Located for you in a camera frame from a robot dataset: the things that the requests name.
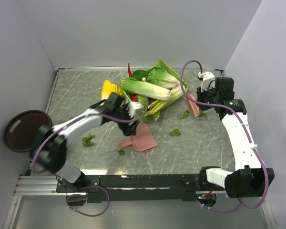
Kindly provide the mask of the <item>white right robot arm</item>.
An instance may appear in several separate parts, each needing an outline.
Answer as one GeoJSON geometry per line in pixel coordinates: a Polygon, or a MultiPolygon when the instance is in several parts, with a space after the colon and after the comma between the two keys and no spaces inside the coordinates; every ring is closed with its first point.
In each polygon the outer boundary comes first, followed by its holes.
{"type": "Polygon", "coordinates": [[[226,128],[235,159],[234,172],[219,167],[203,167],[199,186],[204,190],[220,186],[230,198],[261,197],[275,174],[272,168],[263,170],[255,154],[257,145],[250,133],[244,102],[234,98],[234,80],[216,78],[211,72],[199,74],[198,79],[201,81],[196,90],[199,108],[206,111],[211,104],[216,105],[214,109],[226,128]]]}

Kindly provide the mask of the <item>pink hand brush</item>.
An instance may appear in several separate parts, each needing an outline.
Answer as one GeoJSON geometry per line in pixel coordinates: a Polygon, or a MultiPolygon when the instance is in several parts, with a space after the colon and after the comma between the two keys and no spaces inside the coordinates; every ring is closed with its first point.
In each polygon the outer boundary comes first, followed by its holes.
{"type": "Polygon", "coordinates": [[[200,109],[198,105],[195,103],[196,99],[193,95],[188,94],[184,97],[185,103],[188,107],[189,113],[192,117],[199,117],[200,116],[200,109]]]}

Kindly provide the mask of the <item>pink dustpan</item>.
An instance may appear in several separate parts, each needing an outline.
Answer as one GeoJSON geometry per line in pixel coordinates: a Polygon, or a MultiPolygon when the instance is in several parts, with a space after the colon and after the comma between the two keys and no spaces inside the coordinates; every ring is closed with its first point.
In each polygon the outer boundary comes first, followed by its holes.
{"type": "Polygon", "coordinates": [[[136,135],[129,136],[127,141],[120,142],[117,145],[119,149],[129,146],[133,146],[136,151],[142,152],[157,147],[158,144],[148,126],[142,125],[136,128],[136,135]]]}

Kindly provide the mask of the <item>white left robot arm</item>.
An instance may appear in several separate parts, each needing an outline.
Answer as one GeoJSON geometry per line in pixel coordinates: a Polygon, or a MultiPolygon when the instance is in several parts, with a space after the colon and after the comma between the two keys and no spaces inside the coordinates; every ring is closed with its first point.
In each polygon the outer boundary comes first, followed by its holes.
{"type": "Polygon", "coordinates": [[[35,164],[68,182],[72,191],[81,191],[87,186],[85,174],[71,163],[67,162],[68,145],[84,133],[107,122],[118,124],[125,136],[136,134],[139,124],[135,115],[144,110],[140,102],[130,102],[123,96],[111,93],[91,105],[79,116],[52,127],[41,126],[31,147],[31,168],[35,164]]]}

